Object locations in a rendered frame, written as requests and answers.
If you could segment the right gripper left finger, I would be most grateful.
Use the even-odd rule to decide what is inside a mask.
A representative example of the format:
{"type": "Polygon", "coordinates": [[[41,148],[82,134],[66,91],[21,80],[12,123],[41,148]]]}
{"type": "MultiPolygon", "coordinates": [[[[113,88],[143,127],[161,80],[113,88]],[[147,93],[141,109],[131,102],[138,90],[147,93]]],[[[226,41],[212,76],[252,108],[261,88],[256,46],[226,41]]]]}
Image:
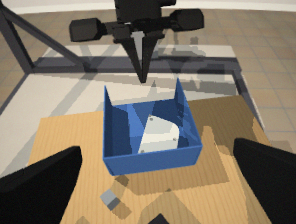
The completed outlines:
{"type": "Polygon", "coordinates": [[[60,224],[82,166],[71,146],[0,178],[0,224],[60,224]]]}

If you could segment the blue open tray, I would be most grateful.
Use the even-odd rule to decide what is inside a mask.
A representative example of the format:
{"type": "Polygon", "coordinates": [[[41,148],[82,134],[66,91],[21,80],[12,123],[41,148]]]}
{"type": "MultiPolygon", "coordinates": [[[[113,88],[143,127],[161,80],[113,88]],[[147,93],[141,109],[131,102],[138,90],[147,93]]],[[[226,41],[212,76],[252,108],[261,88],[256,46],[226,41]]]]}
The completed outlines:
{"type": "Polygon", "coordinates": [[[114,106],[104,85],[102,160],[111,176],[193,166],[202,148],[178,77],[174,99],[114,106]],[[178,127],[176,149],[138,153],[149,114],[178,127]]]}

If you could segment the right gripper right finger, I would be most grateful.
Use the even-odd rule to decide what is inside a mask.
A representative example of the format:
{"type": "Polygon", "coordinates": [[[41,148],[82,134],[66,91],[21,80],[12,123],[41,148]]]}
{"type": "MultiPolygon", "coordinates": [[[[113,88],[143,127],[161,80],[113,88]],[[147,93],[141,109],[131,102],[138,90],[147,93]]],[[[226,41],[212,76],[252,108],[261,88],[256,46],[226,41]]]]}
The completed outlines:
{"type": "Polygon", "coordinates": [[[296,154],[236,138],[233,155],[271,223],[296,224],[296,154]]]}

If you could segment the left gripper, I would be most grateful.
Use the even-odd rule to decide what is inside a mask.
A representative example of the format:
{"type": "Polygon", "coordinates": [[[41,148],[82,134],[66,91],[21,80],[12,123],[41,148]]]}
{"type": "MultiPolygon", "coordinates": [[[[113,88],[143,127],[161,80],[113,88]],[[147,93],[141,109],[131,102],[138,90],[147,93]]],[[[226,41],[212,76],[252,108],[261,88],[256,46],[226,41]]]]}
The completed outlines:
{"type": "Polygon", "coordinates": [[[117,19],[115,22],[106,23],[101,23],[98,18],[72,20],[69,25],[69,33],[71,42],[82,42],[79,41],[80,39],[91,39],[83,40],[83,42],[95,41],[100,40],[104,35],[112,35],[114,37],[113,43],[121,43],[129,56],[140,83],[146,83],[149,65],[155,45],[158,39],[165,38],[165,34],[162,33],[164,29],[171,29],[174,32],[183,32],[202,28],[204,28],[204,15],[199,8],[193,8],[175,10],[170,14],[170,16],[158,19],[138,19],[135,20],[133,24],[124,24],[121,22],[121,18],[117,19]],[[176,18],[178,19],[178,24],[176,18]],[[141,23],[141,21],[148,22],[141,23]],[[182,29],[188,30],[182,30],[179,26],[182,27],[182,29]],[[179,28],[173,29],[174,27],[179,28]],[[131,37],[132,32],[141,31],[143,31],[144,34],[144,37],[142,38],[142,71],[134,37],[131,37]],[[95,35],[101,36],[96,37],[95,35]],[[93,37],[95,38],[93,39],[93,37]]]}

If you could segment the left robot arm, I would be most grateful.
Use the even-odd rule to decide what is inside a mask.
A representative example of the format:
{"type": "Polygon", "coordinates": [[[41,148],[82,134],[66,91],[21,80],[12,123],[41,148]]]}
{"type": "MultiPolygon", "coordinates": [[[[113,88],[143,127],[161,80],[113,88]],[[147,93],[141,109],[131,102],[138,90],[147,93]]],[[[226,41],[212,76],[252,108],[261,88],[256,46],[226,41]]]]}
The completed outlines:
{"type": "Polygon", "coordinates": [[[114,2],[117,19],[121,18],[121,22],[132,24],[138,19],[161,18],[161,7],[174,6],[177,0],[114,0],[114,2]]]}

